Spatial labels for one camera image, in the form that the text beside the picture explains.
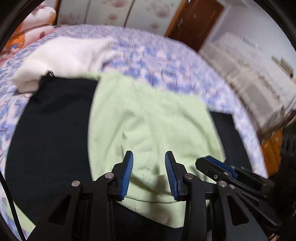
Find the floral sliding wardrobe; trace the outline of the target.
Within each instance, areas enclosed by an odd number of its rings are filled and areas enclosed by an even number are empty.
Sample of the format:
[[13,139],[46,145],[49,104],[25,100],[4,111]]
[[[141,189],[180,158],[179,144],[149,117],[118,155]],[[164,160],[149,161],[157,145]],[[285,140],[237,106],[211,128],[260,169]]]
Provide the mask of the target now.
[[179,0],[60,1],[57,24],[112,25],[164,36],[180,4]]

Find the white fluffy folded garment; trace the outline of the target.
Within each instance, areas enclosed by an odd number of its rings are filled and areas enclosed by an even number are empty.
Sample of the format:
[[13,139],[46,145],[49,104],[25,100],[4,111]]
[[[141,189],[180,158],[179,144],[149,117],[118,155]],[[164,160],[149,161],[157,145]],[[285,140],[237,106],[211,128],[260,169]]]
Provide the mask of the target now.
[[98,75],[102,67],[120,55],[112,50],[116,40],[54,38],[27,57],[12,77],[20,93],[39,88],[41,77],[48,72],[57,77],[74,78]]

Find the brown wooden door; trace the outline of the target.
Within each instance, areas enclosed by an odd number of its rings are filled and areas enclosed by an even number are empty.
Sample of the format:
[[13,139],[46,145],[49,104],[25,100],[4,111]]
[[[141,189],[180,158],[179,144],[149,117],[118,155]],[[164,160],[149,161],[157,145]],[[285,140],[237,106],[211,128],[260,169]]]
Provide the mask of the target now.
[[197,52],[223,11],[224,6],[215,0],[181,1],[165,36]]

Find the orange wooden cabinet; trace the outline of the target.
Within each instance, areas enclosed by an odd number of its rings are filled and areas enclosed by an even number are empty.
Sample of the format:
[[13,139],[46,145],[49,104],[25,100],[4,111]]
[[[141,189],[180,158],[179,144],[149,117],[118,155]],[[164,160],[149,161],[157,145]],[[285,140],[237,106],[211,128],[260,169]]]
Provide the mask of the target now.
[[261,149],[265,161],[268,176],[276,174],[280,167],[282,143],[282,129],[274,132],[269,138],[261,143]]

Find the purple floral bed sheet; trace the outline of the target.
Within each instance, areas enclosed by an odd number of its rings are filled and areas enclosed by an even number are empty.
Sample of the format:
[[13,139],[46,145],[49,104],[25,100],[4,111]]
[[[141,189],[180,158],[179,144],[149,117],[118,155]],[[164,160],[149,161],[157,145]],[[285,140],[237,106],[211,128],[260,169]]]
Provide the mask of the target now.
[[119,71],[157,89],[197,94],[211,110],[231,114],[252,170],[262,177],[267,177],[259,140],[246,109],[229,85],[195,51],[185,44],[149,32],[94,25],[58,28],[1,66],[1,168],[6,165],[16,124],[30,98],[29,94],[16,92],[12,77],[30,54],[47,41],[59,36],[111,36],[118,41],[113,48],[118,50],[120,55],[106,65],[105,71]]

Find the beige lace covered furniture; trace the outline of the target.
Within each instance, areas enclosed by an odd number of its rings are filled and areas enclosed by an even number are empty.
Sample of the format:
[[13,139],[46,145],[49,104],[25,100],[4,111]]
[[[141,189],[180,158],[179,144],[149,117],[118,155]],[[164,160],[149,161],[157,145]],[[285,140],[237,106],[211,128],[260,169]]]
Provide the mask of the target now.
[[199,53],[240,98],[258,136],[278,129],[295,112],[295,84],[242,37],[225,33]]

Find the black and green jacket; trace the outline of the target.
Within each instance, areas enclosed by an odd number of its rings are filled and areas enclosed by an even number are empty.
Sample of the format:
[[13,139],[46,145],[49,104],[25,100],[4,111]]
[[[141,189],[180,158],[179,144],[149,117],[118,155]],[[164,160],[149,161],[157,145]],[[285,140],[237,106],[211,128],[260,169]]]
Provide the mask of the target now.
[[72,181],[89,187],[127,151],[134,156],[132,178],[124,201],[114,205],[114,222],[116,232],[130,230],[128,240],[181,238],[185,205],[170,194],[167,151],[202,180],[195,161],[204,156],[251,169],[232,116],[209,111],[196,95],[116,72],[100,80],[49,73],[25,101],[4,171],[25,236]]

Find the pink bear print quilt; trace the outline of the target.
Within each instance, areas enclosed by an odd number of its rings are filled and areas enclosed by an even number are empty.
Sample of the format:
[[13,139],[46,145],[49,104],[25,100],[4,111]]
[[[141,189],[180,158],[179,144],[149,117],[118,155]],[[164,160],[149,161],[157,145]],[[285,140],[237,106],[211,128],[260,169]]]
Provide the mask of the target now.
[[1,52],[1,65],[28,45],[54,31],[56,11],[41,3],[17,27]]

